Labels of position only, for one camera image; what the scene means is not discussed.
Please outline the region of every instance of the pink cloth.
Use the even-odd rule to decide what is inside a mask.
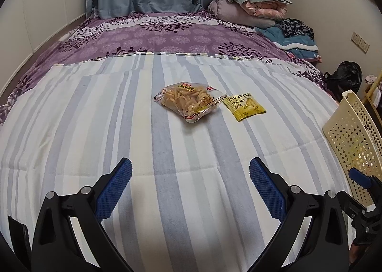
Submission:
[[[249,15],[254,17],[281,20],[284,19],[287,14],[287,5],[281,2],[250,3],[249,1],[245,1],[240,6]]]

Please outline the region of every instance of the electrical outlet panel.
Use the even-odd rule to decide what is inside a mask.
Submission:
[[[369,50],[370,45],[367,42],[365,42],[364,39],[362,39],[360,44],[359,44],[359,47],[363,50],[364,53],[367,53],[367,51]]]
[[[361,38],[361,36],[359,36],[357,33],[353,33],[353,36],[351,37],[351,40],[352,40],[352,42],[354,42],[357,46],[359,46],[360,45],[360,43],[361,43],[361,40],[362,40],[362,38]]]

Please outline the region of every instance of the biscuit wrapper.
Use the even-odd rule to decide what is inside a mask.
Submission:
[[[250,93],[226,97],[223,103],[228,107],[237,121],[266,112]]]
[[[226,96],[227,94],[206,84],[182,82],[164,87],[154,97],[154,101],[193,123],[217,108],[218,103]]]

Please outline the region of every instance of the purple floral quilt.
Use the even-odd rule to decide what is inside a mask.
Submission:
[[[0,106],[0,124],[16,99],[35,87],[55,63],[85,60],[134,52],[207,53],[293,62],[299,74],[321,88],[322,76],[310,63],[275,47],[253,29],[216,20],[209,13],[141,14],[101,20],[88,19],[45,51]]]

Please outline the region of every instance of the perforated basket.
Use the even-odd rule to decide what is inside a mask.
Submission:
[[[322,130],[348,178],[353,197],[364,206],[373,202],[366,189],[349,178],[355,167],[368,176],[382,178],[382,138],[366,108],[353,91],[343,99]]]

